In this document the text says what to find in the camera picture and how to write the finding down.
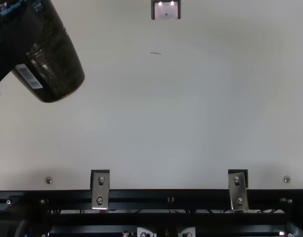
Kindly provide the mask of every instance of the white label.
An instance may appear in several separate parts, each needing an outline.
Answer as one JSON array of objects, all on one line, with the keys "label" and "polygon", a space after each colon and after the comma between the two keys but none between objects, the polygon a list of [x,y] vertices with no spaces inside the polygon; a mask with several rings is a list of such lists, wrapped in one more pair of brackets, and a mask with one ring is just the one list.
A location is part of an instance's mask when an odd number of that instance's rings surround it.
[{"label": "white label", "polygon": [[18,72],[24,77],[27,83],[32,87],[32,89],[40,89],[43,86],[39,83],[39,81],[34,77],[34,75],[30,72],[30,70],[25,66],[25,64],[19,64],[15,66]]}]

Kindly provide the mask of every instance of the black metal frame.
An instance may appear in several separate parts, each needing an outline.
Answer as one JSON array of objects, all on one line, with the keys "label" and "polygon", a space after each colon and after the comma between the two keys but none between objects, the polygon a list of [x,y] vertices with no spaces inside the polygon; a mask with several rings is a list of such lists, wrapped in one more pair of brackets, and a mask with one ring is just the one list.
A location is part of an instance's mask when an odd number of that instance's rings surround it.
[{"label": "black metal frame", "polygon": [[178,227],[196,227],[199,236],[278,236],[303,231],[303,190],[247,190],[250,209],[284,213],[197,213],[230,210],[229,190],[110,190],[109,209],[183,209],[186,213],[59,214],[58,210],[90,210],[91,191],[0,192],[0,220],[29,221],[31,236],[135,235],[153,227],[158,236]]}]

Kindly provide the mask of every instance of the screw head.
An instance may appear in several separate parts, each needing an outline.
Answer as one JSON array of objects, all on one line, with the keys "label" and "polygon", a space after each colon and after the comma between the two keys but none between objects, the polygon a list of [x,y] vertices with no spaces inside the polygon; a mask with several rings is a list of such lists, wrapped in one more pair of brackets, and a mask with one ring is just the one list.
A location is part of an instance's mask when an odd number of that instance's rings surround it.
[{"label": "screw head", "polygon": [[104,182],[104,177],[99,177],[99,185],[102,186]]},{"label": "screw head", "polygon": [[241,198],[241,197],[239,197],[238,199],[237,199],[237,204],[238,205],[242,205],[242,203],[243,203],[244,201],[243,201],[243,199]]},{"label": "screw head", "polygon": [[53,182],[52,177],[46,177],[45,182],[51,184]]},{"label": "screw head", "polygon": [[98,197],[98,198],[97,198],[97,203],[98,203],[99,206],[102,205],[102,203],[103,203],[102,197]]},{"label": "screw head", "polygon": [[288,176],[288,175],[285,175],[285,176],[283,177],[283,180],[284,180],[285,183],[289,183],[289,182],[291,181],[291,177]]}]

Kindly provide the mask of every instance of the silver metal plate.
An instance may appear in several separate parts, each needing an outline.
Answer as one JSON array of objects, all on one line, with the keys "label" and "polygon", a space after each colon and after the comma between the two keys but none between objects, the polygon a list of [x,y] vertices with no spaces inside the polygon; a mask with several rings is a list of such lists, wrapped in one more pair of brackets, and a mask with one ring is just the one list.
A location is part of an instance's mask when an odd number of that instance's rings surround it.
[{"label": "silver metal plate", "polygon": [[109,204],[110,173],[95,172],[92,180],[92,209],[107,210]]},{"label": "silver metal plate", "polygon": [[172,2],[155,3],[155,20],[177,20],[177,19],[178,19],[178,2],[172,1]]},{"label": "silver metal plate", "polygon": [[145,236],[147,236],[147,234],[150,235],[150,237],[157,237],[157,233],[151,229],[145,228],[145,227],[137,227],[137,237],[142,237],[143,234],[145,233]]},{"label": "silver metal plate", "polygon": [[232,210],[248,209],[249,206],[244,173],[228,174],[228,186]]}]

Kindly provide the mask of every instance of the light fixture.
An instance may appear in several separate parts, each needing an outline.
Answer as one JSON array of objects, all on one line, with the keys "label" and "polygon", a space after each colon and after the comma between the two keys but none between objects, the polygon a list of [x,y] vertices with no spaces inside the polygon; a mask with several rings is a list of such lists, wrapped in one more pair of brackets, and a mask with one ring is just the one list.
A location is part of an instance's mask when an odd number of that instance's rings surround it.
[{"label": "light fixture", "polygon": [[151,0],[152,20],[178,20],[181,18],[182,0]]}]

